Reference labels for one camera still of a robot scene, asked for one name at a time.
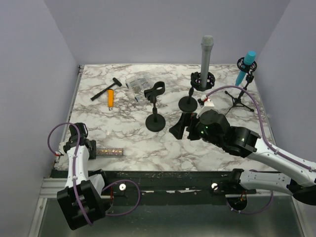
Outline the glitter handle microphone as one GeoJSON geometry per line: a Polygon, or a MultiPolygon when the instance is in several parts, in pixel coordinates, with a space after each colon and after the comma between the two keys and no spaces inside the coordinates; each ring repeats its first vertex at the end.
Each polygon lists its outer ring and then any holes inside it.
{"type": "Polygon", "coordinates": [[[123,148],[97,148],[96,155],[100,157],[121,157],[123,148]]]}

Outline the black round-base mic stand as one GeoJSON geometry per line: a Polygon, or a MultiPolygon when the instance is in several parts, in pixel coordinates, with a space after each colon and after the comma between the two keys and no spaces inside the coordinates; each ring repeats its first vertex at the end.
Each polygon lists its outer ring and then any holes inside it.
{"type": "Polygon", "coordinates": [[[164,94],[165,83],[158,81],[150,89],[144,91],[145,98],[153,104],[152,114],[146,118],[145,126],[151,132],[160,132],[165,127],[165,118],[158,113],[156,102],[159,95],[164,94]]]}

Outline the tall grey microphone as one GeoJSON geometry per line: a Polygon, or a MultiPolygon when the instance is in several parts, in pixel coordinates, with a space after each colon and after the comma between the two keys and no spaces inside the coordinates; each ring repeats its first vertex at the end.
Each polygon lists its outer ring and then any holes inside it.
{"type": "Polygon", "coordinates": [[[213,36],[203,36],[202,41],[201,41],[202,57],[201,57],[201,71],[200,71],[201,87],[203,90],[206,90],[208,69],[210,65],[210,55],[211,55],[213,45],[214,45],[213,36]]]}

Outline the blue microphone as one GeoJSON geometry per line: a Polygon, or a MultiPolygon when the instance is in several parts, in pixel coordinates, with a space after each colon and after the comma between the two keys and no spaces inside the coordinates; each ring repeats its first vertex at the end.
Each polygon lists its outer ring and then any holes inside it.
{"type": "Polygon", "coordinates": [[[240,72],[237,76],[235,86],[239,86],[242,83],[246,74],[256,70],[257,63],[255,61],[255,58],[256,58],[256,52],[248,51],[244,57],[238,60],[237,67],[239,68],[240,72]]]}

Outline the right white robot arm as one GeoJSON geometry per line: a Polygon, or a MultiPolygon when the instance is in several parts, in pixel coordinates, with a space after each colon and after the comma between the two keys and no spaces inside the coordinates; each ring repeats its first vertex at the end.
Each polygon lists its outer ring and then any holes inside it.
{"type": "Polygon", "coordinates": [[[202,115],[183,112],[179,121],[169,129],[178,140],[188,131],[191,141],[203,140],[221,148],[226,153],[263,163],[273,172],[242,171],[227,181],[228,190],[234,194],[241,190],[261,189],[293,196],[308,204],[316,203],[316,164],[299,158],[266,142],[263,136],[240,126],[231,126],[223,114],[209,110],[202,115]]]}

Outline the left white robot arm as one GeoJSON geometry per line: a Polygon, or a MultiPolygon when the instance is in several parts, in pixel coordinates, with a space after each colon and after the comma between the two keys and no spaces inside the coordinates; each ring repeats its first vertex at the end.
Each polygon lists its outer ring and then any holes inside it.
{"type": "Polygon", "coordinates": [[[105,217],[111,204],[101,199],[109,191],[106,174],[99,169],[88,173],[88,160],[96,158],[96,142],[89,140],[84,123],[69,126],[71,136],[61,146],[68,157],[69,170],[66,185],[57,192],[57,201],[71,230],[105,217]]]}

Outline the orange utility knife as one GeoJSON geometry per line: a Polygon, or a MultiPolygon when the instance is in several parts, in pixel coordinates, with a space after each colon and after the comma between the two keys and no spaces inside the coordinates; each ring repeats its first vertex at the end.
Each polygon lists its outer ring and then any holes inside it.
{"type": "Polygon", "coordinates": [[[115,98],[115,93],[113,89],[108,89],[108,109],[111,111],[114,107],[114,98],[115,98]]]}

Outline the clear plastic screw box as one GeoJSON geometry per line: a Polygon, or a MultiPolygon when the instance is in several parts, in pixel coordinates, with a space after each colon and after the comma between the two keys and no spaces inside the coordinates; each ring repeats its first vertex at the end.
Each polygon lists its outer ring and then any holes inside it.
{"type": "Polygon", "coordinates": [[[147,72],[138,72],[134,76],[125,80],[128,88],[127,95],[136,103],[142,104],[147,101],[144,91],[153,87],[150,75],[147,72]]]}

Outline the black shock-mount mic stand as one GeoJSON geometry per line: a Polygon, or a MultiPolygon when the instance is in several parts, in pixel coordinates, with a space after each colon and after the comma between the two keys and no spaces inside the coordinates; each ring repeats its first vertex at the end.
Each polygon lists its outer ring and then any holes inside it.
{"type": "MultiPolygon", "coordinates": [[[[215,85],[215,77],[211,72],[208,72],[206,90],[211,89],[214,85],[215,85]]],[[[189,95],[182,97],[178,102],[178,106],[181,111],[192,113],[198,108],[198,105],[199,105],[198,101],[192,97],[194,90],[206,91],[206,90],[203,90],[201,87],[199,72],[191,73],[191,88],[189,90],[189,95]]]]}

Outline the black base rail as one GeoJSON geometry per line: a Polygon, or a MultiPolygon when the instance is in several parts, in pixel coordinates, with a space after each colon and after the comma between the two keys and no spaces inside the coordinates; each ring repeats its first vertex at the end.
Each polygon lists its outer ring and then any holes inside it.
{"type": "Polygon", "coordinates": [[[226,196],[252,195],[239,183],[241,169],[232,171],[89,171],[101,174],[105,184],[115,183],[112,191],[115,206],[139,205],[224,205],[226,196]]]}

